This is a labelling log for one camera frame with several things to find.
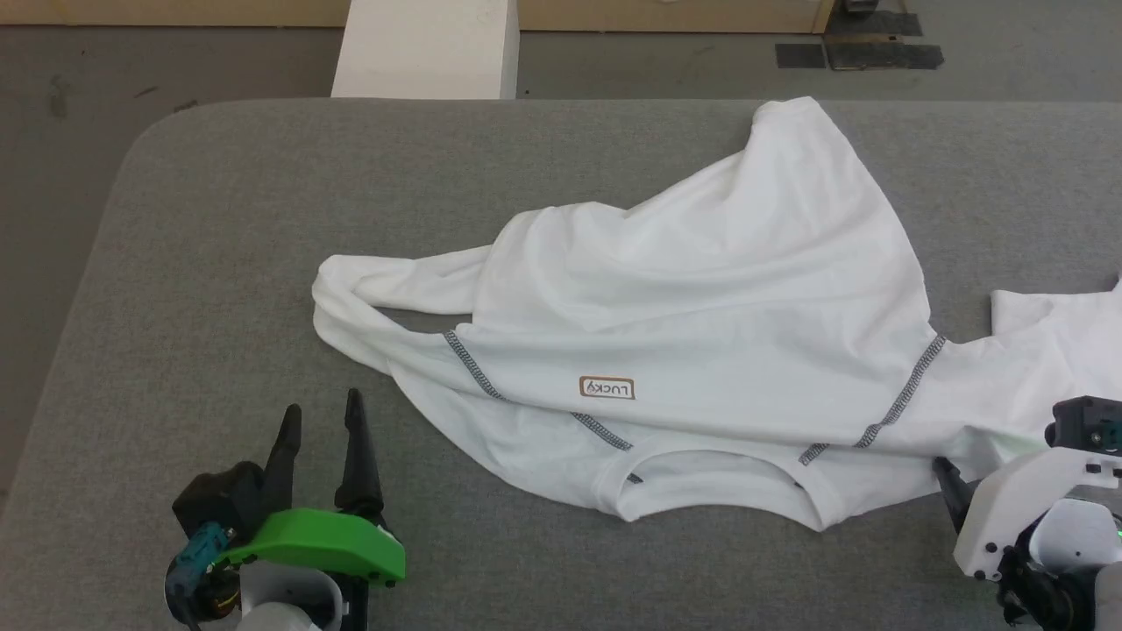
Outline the long black floor tape patch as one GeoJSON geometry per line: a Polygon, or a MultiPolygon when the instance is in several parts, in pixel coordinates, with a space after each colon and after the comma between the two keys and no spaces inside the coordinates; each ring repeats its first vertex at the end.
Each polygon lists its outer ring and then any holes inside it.
{"type": "Polygon", "coordinates": [[[825,51],[836,71],[939,68],[945,63],[940,47],[902,42],[826,42],[825,51]]]}

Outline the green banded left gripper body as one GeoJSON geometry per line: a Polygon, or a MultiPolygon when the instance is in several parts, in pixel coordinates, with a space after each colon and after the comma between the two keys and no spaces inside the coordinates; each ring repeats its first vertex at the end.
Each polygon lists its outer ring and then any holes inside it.
{"type": "Polygon", "coordinates": [[[401,583],[408,575],[406,551],[381,520],[380,475],[373,464],[344,468],[344,493],[337,511],[270,507],[266,472],[239,463],[229,470],[204,472],[173,502],[184,534],[218,525],[227,536],[221,563],[276,563],[333,571],[376,585],[401,583]]]}

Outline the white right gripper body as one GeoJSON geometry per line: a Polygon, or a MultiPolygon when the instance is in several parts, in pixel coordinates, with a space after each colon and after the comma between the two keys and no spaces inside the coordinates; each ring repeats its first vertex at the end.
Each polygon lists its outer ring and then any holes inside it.
{"type": "Polygon", "coordinates": [[[1118,457],[1070,448],[1027,454],[985,477],[958,532],[956,563],[974,578],[1000,579],[1005,549],[1023,532],[1030,563],[1069,571],[1118,563],[1118,528],[1107,507],[1069,499],[1080,485],[1118,488],[1118,457]]]}

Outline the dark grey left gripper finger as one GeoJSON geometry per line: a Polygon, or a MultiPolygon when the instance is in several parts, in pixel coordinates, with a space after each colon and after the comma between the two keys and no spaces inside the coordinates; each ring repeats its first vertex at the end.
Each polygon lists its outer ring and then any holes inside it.
{"type": "Polygon", "coordinates": [[[295,459],[301,448],[302,435],[301,406],[288,405],[263,470],[261,502],[267,514],[292,507],[295,459]]]}
{"type": "Polygon", "coordinates": [[[342,513],[370,522],[384,522],[380,472],[373,450],[373,436],[362,395],[358,390],[349,390],[347,393],[344,428],[348,432],[347,456],[342,481],[337,488],[337,507],[342,513]]]}

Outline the white long-sleeve shirt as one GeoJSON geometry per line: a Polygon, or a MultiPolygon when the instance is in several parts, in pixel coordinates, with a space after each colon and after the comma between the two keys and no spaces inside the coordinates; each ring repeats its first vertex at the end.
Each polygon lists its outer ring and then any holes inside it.
{"type": "Polygon", "coordinates": [[[1045,448],[1058,401],[1122,400],[1122,282],[992,295],[934,331],[890,201],[811,97],[629,209],[514,216],[488,246],[334,255],[316,333],[395,379],[485,470],[636,521],[679,507],[825,530],[1045,448]]]}

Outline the white rectangular box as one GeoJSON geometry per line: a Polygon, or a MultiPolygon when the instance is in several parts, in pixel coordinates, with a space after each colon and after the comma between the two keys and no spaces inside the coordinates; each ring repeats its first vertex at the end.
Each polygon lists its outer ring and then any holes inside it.
{"type": "Polygon", "coordinates": [[[350,0],[332,97],[517,93],[518,0],[350,0]]]}

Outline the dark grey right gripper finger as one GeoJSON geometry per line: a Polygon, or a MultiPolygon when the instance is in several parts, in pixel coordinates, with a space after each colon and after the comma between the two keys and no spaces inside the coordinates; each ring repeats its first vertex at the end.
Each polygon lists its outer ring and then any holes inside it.
{"type": "Polygon", "coordinates": [[[962,479],[962,470],[946,457],[934,459],[934,476],[937,479],[942,503],[948,511],[954,531],[962,531],[967,514],[969,514],[973,487],[962,479]]]}

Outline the grey fabric sofa cushion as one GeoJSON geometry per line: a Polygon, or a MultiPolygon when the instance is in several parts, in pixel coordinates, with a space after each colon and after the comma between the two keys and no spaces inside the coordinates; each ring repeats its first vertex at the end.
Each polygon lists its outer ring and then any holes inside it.
{"type": "Polygon", "coordinates": [[[322,344],[332,254],[421,257],[512,216],[629,207],[744,144],[755,101],[303,99],[151,125],[117,172],[0,516],[0,631],[176,631],[171,504],[263,461],[303,408],[298,506],[331,507],[366,401],[408,579],[380,631],[1015,631],[951,559],[939,499],[813,534],[693,507],[627,524],[484,470],[392,379],[322,344]]]}

